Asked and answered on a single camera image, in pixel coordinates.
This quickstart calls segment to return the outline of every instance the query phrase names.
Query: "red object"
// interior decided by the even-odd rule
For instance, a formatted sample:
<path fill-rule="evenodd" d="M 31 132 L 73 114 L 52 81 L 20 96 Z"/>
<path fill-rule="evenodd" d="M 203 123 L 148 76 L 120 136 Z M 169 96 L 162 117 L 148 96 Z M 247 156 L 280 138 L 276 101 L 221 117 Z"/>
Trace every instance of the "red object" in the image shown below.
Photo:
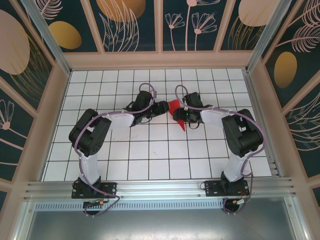
<path fill-rule="evenodd" d="M 180 102 L 178 99 L 176 100 L 173 100 L 173 101 L 170 101 L 169 102 L 169 113 L 171 114 L 171 116 L 174 115 L 174 111 L 176 109 L 179 109 L 180 108 Z M 183 131 L 185 132 L 186 131 L 186 128 L 185 128 L 185 122 L 183 120 L 179 120 L 179 121 L 176 121 L 180 126 L 181 128 L 183 129 Z"/>

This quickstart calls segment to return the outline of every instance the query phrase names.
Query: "purple cable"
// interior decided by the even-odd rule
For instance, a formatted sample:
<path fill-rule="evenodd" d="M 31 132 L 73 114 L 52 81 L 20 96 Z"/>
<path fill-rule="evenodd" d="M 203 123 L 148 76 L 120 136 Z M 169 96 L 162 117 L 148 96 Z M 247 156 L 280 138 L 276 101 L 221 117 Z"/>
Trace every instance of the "purple cable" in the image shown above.
<path fill-rule="evenodd" d="M 91 187 L 93 190 L 95 190 L 96 192 L 98 193 L 101 193 L 103 194 L 104 196 L 109 196 L 109 197 L 116 197 L 117 200 L 115 202 L 113 202 L 109 207 L 107 207 L 105 210 L 103 211 L 100 211 L 98 212 L 97 214 L 95 215 L 89 215 L 87 213 L 87 209 L 91 206 L 91 205 L 88 205 L 85 209 L 84 209 L 84 213 L 86 214 L 86 216 L 91 216 L 92 218 L 94 217 L 98 217 L 98 216 L 101 216 L 102 214 L 106 213 L 110 208 L 112 208 L 119 200 L 120 200 L 120 197 L 118 195 L 113 195 L 113 194 L 110 194 L 110 193 L 106 193 L 104 191 L 101 191 L 99 189 L 97 189 L 96 187 L 94 187 L 90 182 L 89 180 L 87 179 L 87 177 L 85 176 L 84 174 L 84 170 L 82 168 L 82 156 L 81 156 L 81 153 L 78 151 L 78 143 L 79 143 L 79 140 L 80 138 L 82 137 L 82 135 L 84 134 L 84 132 L 87 130 L 87 128 L 98 118 L 101 118 L 103 116 L 109 116 L 109 115 L 114 115 L 114 114 L 120 114 L 120 113 L 128 113 L 128 114 L 140 114 L 146 110 L 148 110 L 149 108 L 151 108 L 151 106 L 154 104 L 155 100 L 156 100 L 156 97 L 157 97 L 157 91 L 155 90 L 155 88 L 150 84 L 150 83 L 142 83 L 139 87 L 139 91 L 141 90 L 141 86 L 143 85 L 148 85 L 152 90 L 153 92 L 153 98 L 152 98 L 152 101 L 150 102 L 150 104 L 145 108 L 145 109 L 142 109 L 142 110 L 139 110 L 139 111 L 112 111 L 112 112 L 106 112 L 106 113 L 101 113 L 101 114 L 98 114 L 97 116 L 93 117 L 85 126 L 84 128 L 81 130 L 79 136 L 77 137 L 77 139 L 75 140 L 75 143 L 74 143 L 74 150 L 75 150 L 75 153 L 78 154 L 79 156 L 79 169 L 80 169 L 80 173 L 85 181 L 85 183 L 87 185 L 89 185 L 89 187 Z"/>
<path fill-rule="evenodd" d="M 246 167 L 247 162 L 249 161 L 249 158 L 253 157 L 254 155 L 257 155 L 257 154 L 261 153 L 261 152 L 266 148 L 266 145 L 267 145 L 267 143 L 266 143 L 267 136 L 266 136 L 266 134 L 265 134 L 265 131 L 263 131 L 263 129 L 262 129 L 254 120 L 252 120 L 250 117 L 248 117 L 248 116 L 246 116 L 246 115 L 243 115 L 243 114 L 241 114 L 241 113 L 239 113 L 239 112 L 236 112 L 236 111 L 226 110 L 226 109 L 218 108 L 218 107 L 214 107 L 214 106 L 212 106 L 212 107 L 207 107 L 207 108 L 199 108 L 199 107 L 188 106 L 188 105 L 185 104 L 185 103 L 179 98 L 179 96 L 178 96 L 177 89 L 178 89 L 179 87 L 182 87 L 182 88 L 185 90 L 186 94 L 188 94 L 188 89 L 187 89 L 185 86 L 183 86 L 183 85 L 178 85 L 178 86 L 175 87 L 175 90 L 174 90 L 176 99 L 178 99 L 179 102 L 180 102 L 183 106 L 185 106 L 186 108 L 193 109 L 193 110 L 198 110 L 198 111 L 202 111 L 202 110 L 215 110 L 215 111 L 222 112 L 222 113 L 228 113 L 228 114 L 238 115 L 238 116 L 240 116 L 240 117 L 248 120 L 249 122 L 251 122 L 251 123 L 260 131 L 260 133 L 261 133 L 261 135 L 262 135 L 262 138 L 263 138 L 262 148 L 261 148 L 260 150 L 258 150 L 258 151 L 251 152 L 251 153 L 245 158 L 245 160 L 244 160 L 244 162 L 243 162 L 243 164 L 242 164 L 242 166 L 241 166 L 241 171 L 240 171 L 241 174 L 242 174 L 244 177 L 249 177 L 249 176 L 251 176 L 250 193 L 249 193 L 249 196 L 248 196 L 248 197 L 250 198 L 250 197 L 251 197 L 251 193 L 252 193 L 252 188 L 253 188 L 254 175 L 253 175 L 252 172 L 249 173 L 249 174 L 247 174 L 247 175 L 244 174 L 244 169 L 245 169 L 245 167 Z M 223 211 L 224 211 L 225 213 L 232 213 L 231 211 L 229 211 L 229 210 L 226 209 L 226 207 L 225 207 L 225 204 L 226 204 L 226 201 L 227 201 L 227 200 L 228 200 L 228 198 L 225 198 L 225 199 L 223 200 L 223 205 L 222 205 L 222 206 L 223 206 Z M 242 212 L 242 210 L 245 208 L 246 205 L 247 205 L 247 204 L 245 204 L 245 205 L 238 211 L 238 213 Z"/>

